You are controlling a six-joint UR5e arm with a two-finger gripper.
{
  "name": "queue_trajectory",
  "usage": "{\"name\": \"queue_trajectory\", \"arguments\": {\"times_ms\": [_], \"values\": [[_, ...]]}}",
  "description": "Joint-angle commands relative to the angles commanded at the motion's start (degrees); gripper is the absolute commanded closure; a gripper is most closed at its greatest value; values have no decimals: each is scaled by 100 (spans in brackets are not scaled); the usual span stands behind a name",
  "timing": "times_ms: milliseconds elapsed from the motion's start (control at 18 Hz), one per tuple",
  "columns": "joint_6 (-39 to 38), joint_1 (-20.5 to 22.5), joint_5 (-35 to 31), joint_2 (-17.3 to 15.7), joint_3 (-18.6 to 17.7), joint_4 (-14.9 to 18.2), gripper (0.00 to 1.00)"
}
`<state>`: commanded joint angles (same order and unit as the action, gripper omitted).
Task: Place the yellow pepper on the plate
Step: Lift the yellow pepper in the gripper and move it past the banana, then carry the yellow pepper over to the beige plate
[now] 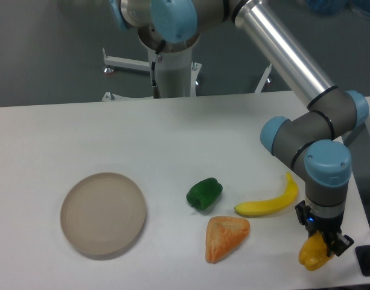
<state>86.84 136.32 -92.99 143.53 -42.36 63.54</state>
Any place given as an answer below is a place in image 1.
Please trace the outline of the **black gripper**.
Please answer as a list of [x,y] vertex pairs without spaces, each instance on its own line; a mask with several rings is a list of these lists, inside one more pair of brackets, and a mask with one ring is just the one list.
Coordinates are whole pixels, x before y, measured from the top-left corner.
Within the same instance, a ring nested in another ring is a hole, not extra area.
[[306,199],[295,206],[298,222],[305,227],[308,236],[321,232],[325,237],[333,237],[328,247],[329,256],[341,256],[354,244],[354,240],[343,235],[341,226],[345,211],[345,202],[334,207],[324,207]]

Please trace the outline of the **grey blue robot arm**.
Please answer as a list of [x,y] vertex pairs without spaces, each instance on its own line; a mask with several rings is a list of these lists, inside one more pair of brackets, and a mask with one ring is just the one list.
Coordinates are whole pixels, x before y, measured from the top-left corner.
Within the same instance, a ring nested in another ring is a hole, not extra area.
[[342,91],[283,26],[266,1],[109,1],[116,25],[136,28],[151,51],[149,73],[154,98],[191,94],[190,52],[201,32],[231,20],[244,30],[306,106],[295,120],[270,119],[263,146],[305,182],[305,200],[296,206],[299,223],[319,233],[327,254],[341,255],[353,243],[342,234],[351,155],[337,138],[361,125],[369,114],[365,97]]

